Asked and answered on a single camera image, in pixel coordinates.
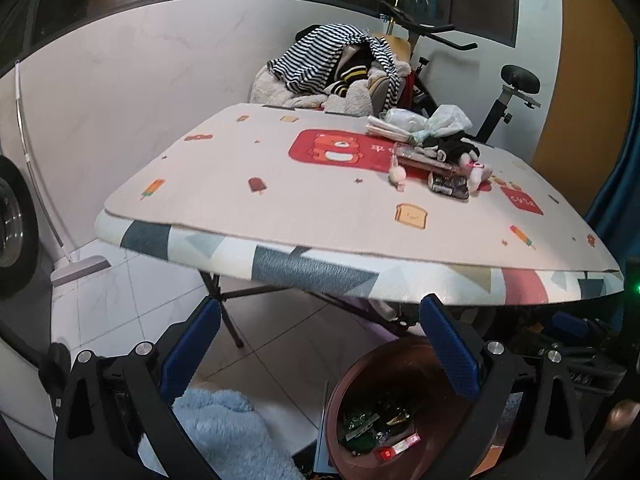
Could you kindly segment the pink white plush toy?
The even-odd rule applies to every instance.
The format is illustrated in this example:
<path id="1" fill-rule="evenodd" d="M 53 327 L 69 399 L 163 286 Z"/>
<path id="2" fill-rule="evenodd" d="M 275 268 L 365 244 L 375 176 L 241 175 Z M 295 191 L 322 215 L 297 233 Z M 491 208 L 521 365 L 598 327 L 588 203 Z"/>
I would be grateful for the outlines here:
<path id="1" fill-rule="evenodd" d="M 398 192 L 404 192 L 407 181 L 407 173 L 406 170 L 401 164 L 398 162 L 397 156 L 393 155 L 390 160 L 390 169 L 388 170 L 388 180 L 390 184 L 393 185 L 394 188 Z"/>

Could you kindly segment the white tissue pack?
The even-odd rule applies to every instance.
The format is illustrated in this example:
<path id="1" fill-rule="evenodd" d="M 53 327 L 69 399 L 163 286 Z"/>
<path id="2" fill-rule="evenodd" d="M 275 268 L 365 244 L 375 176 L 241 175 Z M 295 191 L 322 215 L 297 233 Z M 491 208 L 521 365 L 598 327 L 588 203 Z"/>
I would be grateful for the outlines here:
<path id="1" fill-rule="evenodd" d="M 393 115 L 390 120 L 374 116 L 367 118 L 366 130 L 370 136 L 412 145 L 421 144 L 427 137 L 426 119 L 416 114 Z"/>

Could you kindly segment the red clear blister package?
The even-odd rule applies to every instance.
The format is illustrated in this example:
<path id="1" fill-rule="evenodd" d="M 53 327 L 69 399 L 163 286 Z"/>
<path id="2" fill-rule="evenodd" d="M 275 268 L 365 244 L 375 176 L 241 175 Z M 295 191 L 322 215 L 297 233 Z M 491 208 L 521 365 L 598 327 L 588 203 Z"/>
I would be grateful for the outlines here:
<path id="1" fill-rule="evenodd" d="M 431 152 L 431 150 L 424 151 L 422 148 L 415 148 L 408 144 L 395 144 L 393 147 L 393 155 L 401 165 L 431 171 L 446 177 L 462 174 L 458 165 L 441 162 L 430 155 Z"/>

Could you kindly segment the washing machine door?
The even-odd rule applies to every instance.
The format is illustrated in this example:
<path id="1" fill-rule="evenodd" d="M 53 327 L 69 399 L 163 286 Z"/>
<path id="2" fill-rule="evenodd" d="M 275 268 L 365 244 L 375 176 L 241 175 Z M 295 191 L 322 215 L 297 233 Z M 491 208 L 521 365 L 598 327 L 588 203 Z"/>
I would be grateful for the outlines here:
<path id="1" fill-rule="evenodd" d="M 22 290 L 38 266 L 39 230 L 28 185 L 21 171 L 1 157 L 1 298 Z"/>

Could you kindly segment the striped black white shirt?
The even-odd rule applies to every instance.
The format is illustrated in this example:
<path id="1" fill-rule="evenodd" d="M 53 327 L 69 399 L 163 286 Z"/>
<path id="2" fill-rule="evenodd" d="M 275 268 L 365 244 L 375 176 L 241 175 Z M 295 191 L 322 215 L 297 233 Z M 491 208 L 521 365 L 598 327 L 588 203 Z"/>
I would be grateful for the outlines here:
<path id="1" fill-rule="evenodd" d="M 349 24 L 325 24 L 307 32 L 280 58 L 267 62 L 268 70 L 292 92 L 320 91 L 337 71 L 347 47 L 364 47 L 390 78 L 383 112 L 392 108 L 400 96 L 400 75 L 390 44 L 385 38 Z"/>

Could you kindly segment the green leaf wrapper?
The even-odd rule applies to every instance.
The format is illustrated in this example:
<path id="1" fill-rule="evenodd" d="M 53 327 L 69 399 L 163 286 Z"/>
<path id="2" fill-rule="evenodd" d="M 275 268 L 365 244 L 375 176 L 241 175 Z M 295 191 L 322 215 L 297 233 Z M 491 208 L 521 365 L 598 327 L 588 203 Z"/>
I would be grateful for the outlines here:
<path id="1" fill-rule="evenodd" d="M 378 445 L 375 425 L 379 419 L 379 414 L 370 412 L 352 415 L 346 419 L 341 437 L 338 439 L 343 448 L 355 456 L 372 452 Z"/>

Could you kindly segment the brown round trash bin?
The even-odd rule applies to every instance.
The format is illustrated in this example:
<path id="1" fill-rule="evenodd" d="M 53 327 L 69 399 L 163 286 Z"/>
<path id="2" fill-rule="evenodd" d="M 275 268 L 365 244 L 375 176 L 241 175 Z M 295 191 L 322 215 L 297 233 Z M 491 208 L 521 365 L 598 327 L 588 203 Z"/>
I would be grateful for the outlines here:
<path id="1" fill-rule="evenodd" d="M 324 440 L 344 479 L 417 479 L 462 425 L 470 402 L 457 396 L 424 337 L 382 344 L 359 359 L 334 387 L 324 412 Z M 378 445 L 359 456 L 340 441 L 345 420 L 376 413 Z M 375 451 L 417 432 L 421 441 L 388 462 Z"/>

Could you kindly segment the red cigarette box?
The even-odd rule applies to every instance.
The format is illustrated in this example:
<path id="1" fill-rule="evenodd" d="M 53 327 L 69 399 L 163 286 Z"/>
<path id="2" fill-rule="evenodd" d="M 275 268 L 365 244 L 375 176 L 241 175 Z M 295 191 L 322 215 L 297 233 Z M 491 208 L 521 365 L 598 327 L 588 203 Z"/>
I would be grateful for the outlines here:
<path id="1" fill-rule="evenodd" d="M 378 448 L 375 451 L 375 455 L 381 462 L 388 462 L 402 453 L 405 453 L 409 448 L 412 448 L 413 445 L 416 445 L 420 441 L 420 434 L 414 432 L 413 434 L 410 434 L 410 436 L 405 437 L 405 439 L 402 439 L 393 445 Z"/>

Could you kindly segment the cartoon print table mat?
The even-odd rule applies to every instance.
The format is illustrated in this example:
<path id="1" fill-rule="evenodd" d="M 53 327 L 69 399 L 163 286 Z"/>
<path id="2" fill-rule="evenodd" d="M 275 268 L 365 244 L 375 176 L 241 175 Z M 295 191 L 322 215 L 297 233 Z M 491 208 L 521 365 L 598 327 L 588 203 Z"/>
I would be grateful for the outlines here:
<path id="1" fill-rule="evenodd" d="M 361 118 L 236 104 L 184 134 L 105 202 L 107 243 L 213 274 L 310 292 L 454 306 L 615 295 L 617 262 L 525 162 L 485 146 L 467 200 L 397 191 L 392 144 Z"/>

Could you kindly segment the black dotted gloves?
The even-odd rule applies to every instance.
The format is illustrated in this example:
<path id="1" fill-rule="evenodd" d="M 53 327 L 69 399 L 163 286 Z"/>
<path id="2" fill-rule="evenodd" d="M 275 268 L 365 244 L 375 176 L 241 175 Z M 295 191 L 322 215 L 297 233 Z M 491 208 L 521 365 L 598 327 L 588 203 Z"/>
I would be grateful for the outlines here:
<path id="1" fill-rule="evenodd" d="M 430 136 L 422 142 L 422 148 L 434 152 L 435 158 L 439 162 L 446 162 L 446 164 L 459 165 L 480 160 L 480 150 L 456 134 L 440 138 Z"/>

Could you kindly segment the wooden door panel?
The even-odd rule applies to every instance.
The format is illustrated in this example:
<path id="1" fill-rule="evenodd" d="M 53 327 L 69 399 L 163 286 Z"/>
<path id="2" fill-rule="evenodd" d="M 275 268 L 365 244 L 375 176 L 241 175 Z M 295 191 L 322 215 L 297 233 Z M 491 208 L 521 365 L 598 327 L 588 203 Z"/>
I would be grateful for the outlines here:
<path id="1" fill-rule="evenodd" d="M 585 214 L 622 148 L 636 51 L 613 0 L 562 3 L 559 68 L 533 167 Z"/>

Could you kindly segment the light blue fluffy rug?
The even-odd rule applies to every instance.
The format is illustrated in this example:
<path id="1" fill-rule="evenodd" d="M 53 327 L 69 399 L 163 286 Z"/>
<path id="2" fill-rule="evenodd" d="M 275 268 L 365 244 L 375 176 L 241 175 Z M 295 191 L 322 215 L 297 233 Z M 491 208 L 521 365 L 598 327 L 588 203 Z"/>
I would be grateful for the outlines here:
<path id="1" fill-rule="evenodd" d="M 204 460 L 223 479 L 300 479 L 291 455 L 270 436 L 243 393 L 189 388 L 172 410 Z"/>

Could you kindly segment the black exercise bike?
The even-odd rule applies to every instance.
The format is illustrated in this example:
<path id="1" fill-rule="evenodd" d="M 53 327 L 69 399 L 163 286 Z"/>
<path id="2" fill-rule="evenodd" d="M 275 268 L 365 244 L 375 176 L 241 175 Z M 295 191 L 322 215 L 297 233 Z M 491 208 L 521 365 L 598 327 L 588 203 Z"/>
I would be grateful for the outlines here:
<path id="1" fill-rule="evenodd" d="M 386 37 L 390 41 L 396 41 L 400 50 L 415 54 L 419 41 L 425 39 L 454 51 L 448 54 L 443 50 L 434 50 L 428 58 L 418 58 L 416 66 L 412 68 L 413 83 L 409 86 L 413 90 L 410 110 L 431 116 L 442 104 L 439 101 L 441 96 L 447 104 L 457 105 L 476 104 L 484 98 L 480 93 L 480 86 L 471 81 L 471 77 L 480 72 L 480 62 L 462 58 L 465 53 L 477 49 L 475 42 L 456 44 L 442 36 L 445 32 L 453 32 L 456 26 L 420 24 L 390 0 L 380 0 L 380 6 L 387 18 Z M 506 64 L 500 70 L 500 78 L 500 93 L 489 107 L 483 122 L 479 126 L 464 128 L 473 139 L 483 144 L 488 142 L 499 124 L 511 121 L 512 115 L 508 112 L 511 100 L 519 99 L 532 110 L 540 107 L 535 99 L 540 91 L 540 80 L 535 74 L 523 67 Z"/>

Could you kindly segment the white plastic bag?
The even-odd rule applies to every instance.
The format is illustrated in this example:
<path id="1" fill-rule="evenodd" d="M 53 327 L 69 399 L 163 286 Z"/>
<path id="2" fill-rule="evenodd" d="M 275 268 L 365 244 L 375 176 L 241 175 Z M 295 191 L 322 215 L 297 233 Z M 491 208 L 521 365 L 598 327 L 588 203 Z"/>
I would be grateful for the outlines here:
<path id="1" fill-rule="evenodd" d="M 465 112 L 452 104 L 439 105 L 430 117 L 403 108 L 391 108 L 386 112 L 384 122 L 408 132 L 414 144 L 420 144 L 427 138 L 452 136 L 472 127 L 471 119 Z"/>

